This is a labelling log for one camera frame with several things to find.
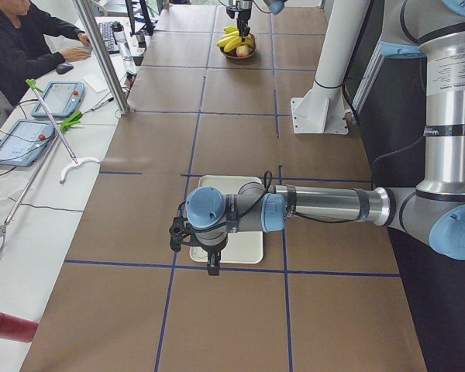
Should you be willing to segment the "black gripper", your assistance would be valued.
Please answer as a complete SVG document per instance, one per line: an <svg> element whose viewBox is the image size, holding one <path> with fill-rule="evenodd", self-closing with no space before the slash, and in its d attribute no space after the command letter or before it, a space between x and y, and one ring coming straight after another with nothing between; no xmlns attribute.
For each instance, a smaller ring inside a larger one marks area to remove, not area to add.
<svg viewBox="0 0 465 372"><path fill-rule="evenodd" d="M250 34L250 27L248 21L251 17L252 2L250 0L237 0L236 1L237 17L236 21L237 28L239 31L239 37L244 40L244 37L248 37Z"/></svg>
<svg viewBox="0 0 465 372"><path fill-rule="evenodd" d="M220 275L219 267L220 267L222 249L223 249L223 245L221 243L214 245L214 246L205 247L205 251L207 252L207 267L208 267L209 276Z"/></svg>

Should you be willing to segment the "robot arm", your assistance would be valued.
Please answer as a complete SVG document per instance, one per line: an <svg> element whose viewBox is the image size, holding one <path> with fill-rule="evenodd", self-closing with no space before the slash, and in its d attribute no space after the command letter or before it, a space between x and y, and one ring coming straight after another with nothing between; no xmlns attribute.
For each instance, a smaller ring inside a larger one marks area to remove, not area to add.
<svg viewBox="0 0 465 372"><path fill-rule="evenodd" d="M278 0L264 0L264 4L268 7L270 13L276 15L284 9L285 1ZM242 38L246 38L250 34L250 27L248 22L251 17L252 7L254 1L236 1L235 7L237 14L236 25L239 30L239 35Z"/></svg>
<svg viewBox="0 0 465 372"><path fill-rule="evenodd" d="M235 194L193 190L169 229L170 248L198 246L219 274L231 233L281 231L299 217L337 224L372 222L465 260L465 1L387 1L381 54L425 57L425 176L413 188L306 188L273 185L270 173Z"/></svg>

